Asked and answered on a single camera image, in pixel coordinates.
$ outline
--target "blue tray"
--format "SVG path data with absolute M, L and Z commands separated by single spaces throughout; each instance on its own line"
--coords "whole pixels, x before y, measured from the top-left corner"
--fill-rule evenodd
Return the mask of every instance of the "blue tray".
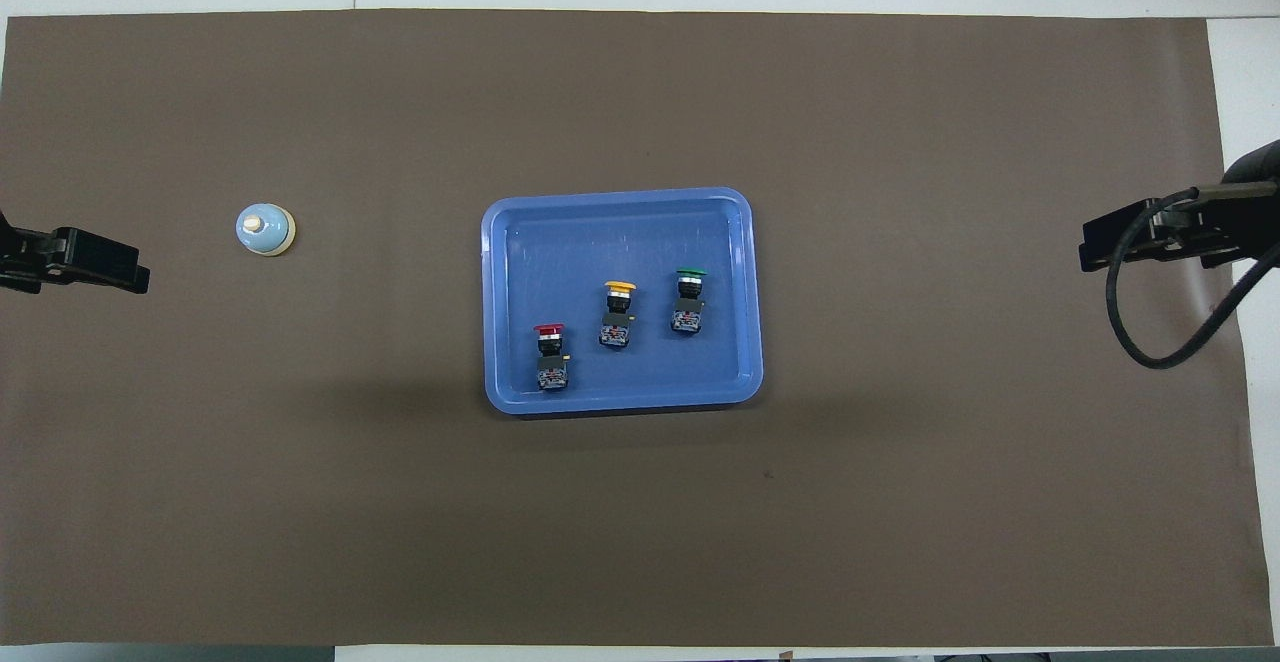
M 485 391 L 511 415 L 727 405 L 764 378 L 751 207 L 727 187 L 512 197 L 480 225 Z M 707 270 L 703 329 L 671 329 L 676 269 Z M 631 342 L 598 342 L 605 280 Z M 566 389 L 538 389 L 534 325 L 563 323 Z

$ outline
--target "black cable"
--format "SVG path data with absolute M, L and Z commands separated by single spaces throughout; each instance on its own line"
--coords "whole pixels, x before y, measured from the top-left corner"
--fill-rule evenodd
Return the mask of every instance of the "black cable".
M 1185 202 L 1187 200 L 1194 200 L 1199 191 L 1192 187 L 1181 192 L 1170 195 L 1148 206 L 1142 211 L 1140 215 L 1129 224 L 1120 234 L 1120 241 L 1116 243 L 1115 252 L 1111 252 L 1110 269 L 1107 270 L 1107 319 L 1111 320 L 1111 329 L 1116 333 L 1116 339 L 1120 339 L 1120 347 L 1134 359 L 1135 362 L 1144 367 L 1151 367 L 1152 370 L 1167 370 L 1170 367 L 1185 362 L 1192 355 L 1199 352 L 1201 347 L 1213 337 L 1216 330 L 1221 328 L 1222 323 L 1231 316 L 1235 307 L 1240 305 L 1244 296 L 1253 289 L 1254 286 L 1262 279 L 1262 275 L 1275 266 L 1276 261 L 1280 261 L 1280 243 L 1275 243 L 1271 248 L 1258 257 L 1256 265 L 1249 268 L 1249 271 L 1244 273 L 1240 282 L 1235 283 L 1235 287 L 1226 293 L 1222 302 L 1212 311 L 1208 319 L 1196 330 L 1196 334 L 1187 341 L 1185 344 L 1171 352 L 1166 357 L 1151 357 L 1147 352 L 1138 350 L 1134 344 L 1133 338 L 1129 337 L 1129 330 L 1124 329 L 1124 323 L 1120 320 L 1120 302 L 1116 300 L 1116 282 L 1120 279 L 1120 265 L 1124 264 L 1125 255 L 1129 254 L 1129 248 L 1133 247 L 1133 241 L 1138 238 L 1138 234 L 1147 227 L 1152 216 L 1158 215 L 1179 202 Z

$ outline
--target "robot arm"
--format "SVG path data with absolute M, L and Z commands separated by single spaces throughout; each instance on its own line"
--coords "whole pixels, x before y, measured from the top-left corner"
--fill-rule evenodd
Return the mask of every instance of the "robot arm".
M 49 233 L 18 229 L 0 213 L 0 287 L 36 295 L 46 282 L 83 282 L 145 295 L 150 280 L 134 247 L 73 225 Z
M 1249 289 L 1280 262 L 1280 141 L 1248 152 L 1221 184 L 1192 187 L 1161 200 L 1143 200 L 1084 224 L 1080 269 L 1107 268 L 1107 318 L 1120 346 L 1143 366 L 1164 370 L 1199 351 L 1231 316 Z M 1120 320 L 1116 282 L 1120 265 L 1133 260 L 1199 257 L 1215 268 L 1244 257 L 1257 264 L 1204 320 L 1196 334 L 1165 357 L 1137 347 Z

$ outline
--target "brown paper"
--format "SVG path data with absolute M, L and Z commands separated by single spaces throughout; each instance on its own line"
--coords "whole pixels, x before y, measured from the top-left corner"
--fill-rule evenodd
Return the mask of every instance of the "brown paper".
M 1148 371 L 1075 260 L 1221 174 L 1213 105 L 1203 20 L 10 20 L 0 206 L 152 282 L 0 295 L 3 642 L 1270 644 L 1234 323 Z M 493 410 L 485 207 L 700 184 L 762 392 Z M 1228 283 L 1121 303 L 1160 353 Z

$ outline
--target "plastic tray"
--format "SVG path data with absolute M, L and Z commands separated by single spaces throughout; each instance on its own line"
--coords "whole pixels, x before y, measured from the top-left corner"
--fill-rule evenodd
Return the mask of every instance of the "plastic tray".
M 730 405 L 764 378 L 751 207 L 727 187 L 512 197 L 480 225 L 485 391 L 511 415 Z M 707 270 L 698 334 L 676 269 Z M 626 348 L 598 342 L 607 280 L 636 284 Z M 563 323 L 566 389 L 538 389 L 536 324 Z

